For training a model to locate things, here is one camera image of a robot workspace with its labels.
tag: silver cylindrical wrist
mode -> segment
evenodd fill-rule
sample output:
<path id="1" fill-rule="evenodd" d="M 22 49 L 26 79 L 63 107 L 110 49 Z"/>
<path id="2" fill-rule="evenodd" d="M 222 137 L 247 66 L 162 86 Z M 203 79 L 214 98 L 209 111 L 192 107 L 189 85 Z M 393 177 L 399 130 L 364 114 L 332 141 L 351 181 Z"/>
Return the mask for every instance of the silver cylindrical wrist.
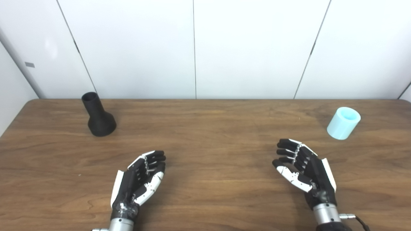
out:
<path id="1" fill-rule="evenodd" d="M 337 207 L 334 204 L 319 204 L 313 208 L 313 212 L 318 224 L 341 222 Z"/>
<path id="2" fill-rule="evenodd" d="M 133 231 L 134 221 L 125 218 L 114 218 L 110 222 L 109 231 Z"/>

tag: black finger segment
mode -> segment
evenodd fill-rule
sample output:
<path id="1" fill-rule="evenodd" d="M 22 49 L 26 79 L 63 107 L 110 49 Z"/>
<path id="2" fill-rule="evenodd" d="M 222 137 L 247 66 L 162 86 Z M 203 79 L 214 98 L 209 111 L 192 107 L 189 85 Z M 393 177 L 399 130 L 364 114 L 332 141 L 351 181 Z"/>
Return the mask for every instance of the black finger segment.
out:
<path id="1" fill-rule="evenodd" d="M 311 185 L 311 179 L 303 174 L 298 175 L 298 180 L 307 185 Z"/>
<path id="2" fill-rule="evenodd" d="M 277 149 L 277 154 L 278 155 L 285 155 L 288 157 L 294 157 L 296 154 L 293 151 L 290 151 L 288 149 Z"/>
<path id="3" fill-rule="evenodd" d="M 136 176 L 141 177 L 142 174 L 145 174 L 147 172 L 147 169 L 145 168 L 145 164 L 142 164 L 138 169 L 129 169 L 129 171 L 133 171 L 135 172 Z"/>
<path id="4" fill-rule="evenodd" d="M 295 162 L 294 163 L 294 166 L 296 167 L 296 169 L 298 170 L 298 171 L 300 171 L 300 172 L 304 172 L 304 170 L 305 170 L 305 167 L 304 166 L 302 166 L 300 163 L 298 163 L 298 162 Z"/>
<path id="5" fill-rule="evenodd" d="M 152 169 L 157 168 L 157 166 L 158 166 L 160 163 L 162 163 L 162 162 L 154 162 L 154 163 L 152 163 L 152 164 L 148 164 L 148 170 L 152 170 Z"/>
<path id="6" fill-rule="evenodd" d="M 280 157 L 280 158 L 278 158 L 278 160 L 280 160 L 280 161 L 283 162 L 283 163 L 290 163 L 290 164 L 292 164 L 294 159 L 291 159 L 291 158 L 288 158 L 288 157 Z"/>
<path id="7" fill-rule="evenodd" d="M 157 168 L 155 169 L 153 175 L 155 175 L 158 172 L 165 172 L 166 171 L 166 163 L 165 162 L 159 162 L 157 165 Z"/>
<path id="8" fill-rule="evenodd" d="M 146 155 L 145 157 L 147 157 L 147 159 L 149 159 L 149 158 L 152 158 L 152 157 L 160 157 L 160 156 L 164 156 L 164 151 L 156 150 L 153 153 L 150 153 L 150 154 Z"/>
<path id="9" fill-rule="evenodd" d="M 166 157 L 165 156 L 158 156 L 158 157 L 152 157 L 152 158 L 147 158 L 147 162 L 148 164 L 151 164 L 153 162 L 157 162 L 157 161 L 165 161 Z"/>
<path id="10" fill-rule="evenodd" d="M 136 170 L 140 166 L 144 166 L 145 168 L 145 160 L 144 159 L 138 159 L 136 162 L 134 162 L 130 167 L 129 170 Z"/>
<path id="11" fill-rule="evenodd" d="M 298 155 L 296 160 L 301 163 L 301 165 L 306 165 L 309 161 L 309 158 L 306 158 L 304 155 Z"/>
<path id="12" fill-rule="evenodd" d="M 143 195 L 146 191 L 147 191 L 147 188 L 146 188 L 146 187 L 142 187 L 142 186 L 139 187 L 138 189 L 136 189 L 136 190 L 133 192 L 133 198 L 135 199 L 135 198 Z"/>
<path id="13" fill-rule="evenodd" d="M 277 144 L 277 147 L 285 148 L 285 149 L 288 149 L 288 150 L 291 150 L 291 151 L 295 151 L 299 144 L 300 143 L 297 143 L 297 142 L 295 142 L 293 140 L 290 140 L 290 139 L 280 139 L 280 141 Z"/>
<path id="14" fill-rule="evenodd" d="M 279 159 L 275 159 L 272 161 L 272 164 L 274 165 L 275 168 L 280 167 L 280 166 L 285 166 L 283 162 L 281 162 Z"/>

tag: robotic hand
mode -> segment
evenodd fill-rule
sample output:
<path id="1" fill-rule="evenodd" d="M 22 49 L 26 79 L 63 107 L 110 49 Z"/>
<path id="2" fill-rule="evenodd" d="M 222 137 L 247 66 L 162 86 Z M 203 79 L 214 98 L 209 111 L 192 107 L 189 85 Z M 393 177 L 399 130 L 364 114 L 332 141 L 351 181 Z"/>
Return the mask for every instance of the robotic hand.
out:
<path id="1" fill-rule="evenodd" d="M 326 158 L 319 159 L 305 144 L 291 139 L 280 139 L 277 147 L 280 148 L 277 154 L 283 157 L 273 160 L 272 164 L 291 184 L 305 192 L 305 200 L 318 223 L 316 231 L 352 231 L 341 220 L 353 218 L 369 231 L 354 214 L 338 214 L 337 186 Z M 297 172 L 286 167 L 286 163 L 292 164 Z"/>
<path id="2" fill-rule="evenodd" d="M 144 153 L 125 172 L 118 171 L 111 195 L 109 229 L 91 231 L 133 231 L 139 208 L 157 190 L 164 176 L 164 151 Z"/>

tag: white wall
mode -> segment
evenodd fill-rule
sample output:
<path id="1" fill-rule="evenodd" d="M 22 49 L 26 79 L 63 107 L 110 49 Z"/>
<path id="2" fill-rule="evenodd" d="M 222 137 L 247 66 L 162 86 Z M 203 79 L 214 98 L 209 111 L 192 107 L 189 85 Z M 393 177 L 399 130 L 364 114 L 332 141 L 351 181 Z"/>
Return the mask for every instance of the white wall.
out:
<path id="1" fill-rule="evenodd" d="M 408 102 L 411 102 L 411 87 L 407 88 L 407 90 L 402 94 L 400 99 L 404 99 Z"/>
<path id="2" fill-rule="evenodd" d="M 0 136 L 21 108 L 37 95 L 0 43 Z"/>
<path id="3" fill-rule="evenodd" d="M 333 0 L 320 32 L 328 0 L 59 3 L 102 98 L 395 99 L 411 81 L 409 0 Z M 0 41 L 41 97 L 94 90 L 57 1 L 0 1 Z"/>
<path id="4" fill-rule="evenodd" d="M 297 99 L 396 99 L 411 81 L 411 1 L 333 0 Z"/>
<path id="5" fill-rule="evenodd" d="M 80 98 L 94 91 L 55 0 L 0 1 L 0 40 L 40 97 Z"/>
<path id="6" fill-rule="evenodd" d="M 292 99 L 329 0 L 194 0 L 197 98 Z"/>
<path id="7" fill-rule="evenodd" d="M 192 0 L 59 0 L 102 98 L 195 98 Z"/>

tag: black funnel-shaped object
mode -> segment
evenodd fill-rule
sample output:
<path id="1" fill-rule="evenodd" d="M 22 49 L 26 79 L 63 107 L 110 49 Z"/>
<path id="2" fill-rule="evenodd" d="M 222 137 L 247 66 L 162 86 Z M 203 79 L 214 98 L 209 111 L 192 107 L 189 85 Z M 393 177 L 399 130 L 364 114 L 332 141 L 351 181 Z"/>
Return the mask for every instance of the black funnel-shaped object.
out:
<path id="1" fill-rule="evenodd" d="M 115 130 L 117 125 L 114 116 L 104 110 L 97 93 L 88 92 L 81 97 L 81 100 L 90 115 L 88 128 L 93 135 L 106 136 Z"/>

